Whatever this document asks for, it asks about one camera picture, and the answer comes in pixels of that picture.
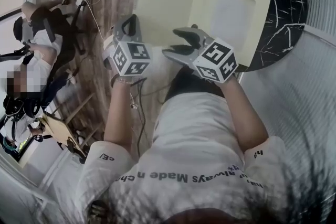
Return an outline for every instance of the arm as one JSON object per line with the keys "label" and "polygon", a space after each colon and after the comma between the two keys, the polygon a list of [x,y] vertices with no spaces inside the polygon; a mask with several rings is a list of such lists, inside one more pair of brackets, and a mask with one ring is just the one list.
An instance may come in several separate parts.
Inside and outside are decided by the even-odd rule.
{"label": "arm", "polygon": [[116,81],[112,89],[109,115],[104,141],[124,147],[128,152],[132,145],[130,85]]}
{"label": "arm", "polygon": [[57,58],[57,52],[54,48],[32,43],[28,43],[28,45],[30,45],[30,51],[38,50],[43,55],[42,60],[46,61],[48,64],[53,66]]}
{"label": "arm", "polygon": [[229,107],[241,150],[245,152],[265,142],[268,138],[266,128],[237,79],[232,76],[220,88]]}

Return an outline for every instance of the wooden chair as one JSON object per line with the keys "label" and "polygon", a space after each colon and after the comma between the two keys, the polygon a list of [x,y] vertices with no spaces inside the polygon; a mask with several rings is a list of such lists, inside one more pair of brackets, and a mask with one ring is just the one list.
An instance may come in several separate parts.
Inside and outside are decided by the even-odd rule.
{"label": "wooden chair", "polygon": [[77,113],[90,101],[94,93],[89,95],[81,105],[79,105],[64,121],[55,117],[55,112],[60,106],[52,113],[44,112],[41,123],[46,127],[46,131],[58,142],[65,145],[72,153],[80,156],[81,163],[84,163],[87,157],[87,152],[84,149],[86,143],[93,137],[95,132],[100,128],[99,124],[83,141],[79,144],[77,135],[74,135],[68,123],[77,115]]}

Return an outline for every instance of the open folder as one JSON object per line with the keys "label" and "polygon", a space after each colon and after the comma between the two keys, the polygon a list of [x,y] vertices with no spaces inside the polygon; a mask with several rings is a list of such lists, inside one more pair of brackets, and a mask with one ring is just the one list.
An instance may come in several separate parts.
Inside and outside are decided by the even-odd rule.
{"label": "open folder", "polygon": [[196,24],[234,47],[239,64],[249,66],[264,28],[270,0],[134,0],[143,42],[185,44],[173,29]]}

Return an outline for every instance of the t-shirt sleeve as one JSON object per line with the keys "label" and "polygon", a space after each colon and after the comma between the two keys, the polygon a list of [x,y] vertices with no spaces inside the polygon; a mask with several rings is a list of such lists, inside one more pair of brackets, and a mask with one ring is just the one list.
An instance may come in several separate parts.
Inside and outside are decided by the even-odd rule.
{"label": "t-shirt sleeve", "polygon": [[245,174],[262,184],[268,205],[276,211],[286,206],[285,152],[284,142],[276,136],[245,152]]}
{"label": "t-shirt sleeve", "polygon": [[77,218],[83,223],[90,204],[134,165],[131,155],[121,146],[98,141],[91,145],[83,166],[75,197]]}

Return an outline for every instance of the white cube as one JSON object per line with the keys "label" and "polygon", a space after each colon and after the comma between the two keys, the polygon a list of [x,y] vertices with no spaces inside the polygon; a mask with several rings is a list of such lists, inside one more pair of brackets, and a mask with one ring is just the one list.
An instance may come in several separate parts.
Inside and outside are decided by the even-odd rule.
{"label": "white cube", "polygon": [[233,47],[220,38],[216,38],[193,65],[202,78],[219,83],[224,83],[238,67]]}
{"label": "white cube", "polygon": [[121,76],[142,75],[151,63],[151,45],[120,41],[112,59]]}

